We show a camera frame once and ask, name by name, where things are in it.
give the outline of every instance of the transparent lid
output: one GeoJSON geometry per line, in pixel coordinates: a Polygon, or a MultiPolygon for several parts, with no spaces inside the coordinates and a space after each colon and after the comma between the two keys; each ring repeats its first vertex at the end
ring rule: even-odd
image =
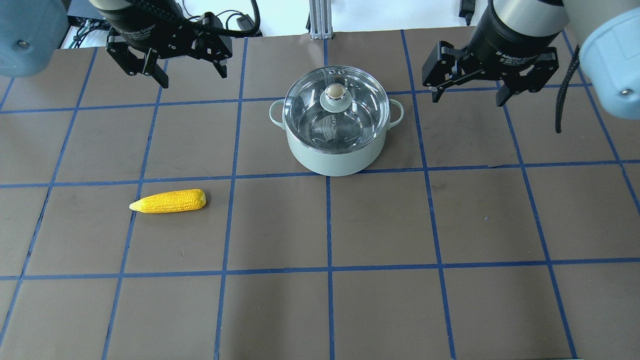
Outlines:
{"type": "Polygon", "coordinates": [[[368,73],[328,66],[300,78],[284,102],[284,121],[303,145],[329,154],[352,152],[387,126],[387,93],[368,73]]]}

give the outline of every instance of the pot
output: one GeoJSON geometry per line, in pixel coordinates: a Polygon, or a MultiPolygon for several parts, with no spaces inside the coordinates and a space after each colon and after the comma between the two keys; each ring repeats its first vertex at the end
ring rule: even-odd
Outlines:
{"type": "Polygon", "coordinates": [[[378,157],[387,130],[402,121],[404,108],[368,73],[327,66],[299,78],[284,99],[271,105],[269,117],[286,132],[289,148],[302,165],[321,175],[345,176],[378,157]],[[400,109],[393,122],[389,103],[400,109]],[[282,121],[273,117],[278,104],[284,104],[282,121]]]}

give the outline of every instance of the black connector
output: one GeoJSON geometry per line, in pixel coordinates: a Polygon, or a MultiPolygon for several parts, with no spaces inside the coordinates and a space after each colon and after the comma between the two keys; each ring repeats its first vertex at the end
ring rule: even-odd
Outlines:
{"type": "MultiPolygon", "coordinates": [[[[244,14],[240,17],[238,17],[236,19],[236,22],[238,23],[238,27],[240,28],[240,30],[246,31],[249,30],[253,27],[253,25],[255,24],[253,19],[248,15],[248,14],[244,14]]],[[[255,35],[252,35],[252,38],[257,38],[257,37],[261,37],[262,36],[262,31],[260,29],[258,29],[258,32],[256,32],[255,35]]]]}
{"type": "Polygon", "coordinates": [[[467,26],[471,25],[471,18],[476,12],[476,0],[460,0],[459,17],[465,18],[467,26]]]}

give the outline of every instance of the yellow corn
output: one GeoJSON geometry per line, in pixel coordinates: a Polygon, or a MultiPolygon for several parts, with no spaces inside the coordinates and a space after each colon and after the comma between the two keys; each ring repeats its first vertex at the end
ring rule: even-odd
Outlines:
{"type": "Polygon", "coordinates": [[[141,213],[176,213],[197,210],[207,203],[207,196],[201,189],[179,190],[144,197],[129,205],[129,209],[141,213]]]}

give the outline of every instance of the pot handle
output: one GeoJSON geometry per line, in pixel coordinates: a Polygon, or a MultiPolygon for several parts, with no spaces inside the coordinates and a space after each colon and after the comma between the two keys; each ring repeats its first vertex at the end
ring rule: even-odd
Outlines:
{"type": "Polygon", "coordinates": [[[284,99],[276,100],[276,101],[273,102],[273,104],[271,104],[271,106],[269,107],[269,118],[271,118],[271,122],[272,123],[276,124],[280,129],[284,130],[284,120],[283,121],[276,121],[276,119],[273,118],[273,108],[277,104],[284,104],[284,99]]]}
{"type": "Polygon", "coordinates": [[[400,117],[396,121],[390,122],[389,125],[387,125],[387,130],[400,124],[400,121],[402,121],[404,117],[404,107],[402,106],[402,104],[399,101],[393,99],[389,99],[389,102],[391,102],[393,105],[396,105],[400,109],[400,117]]]}

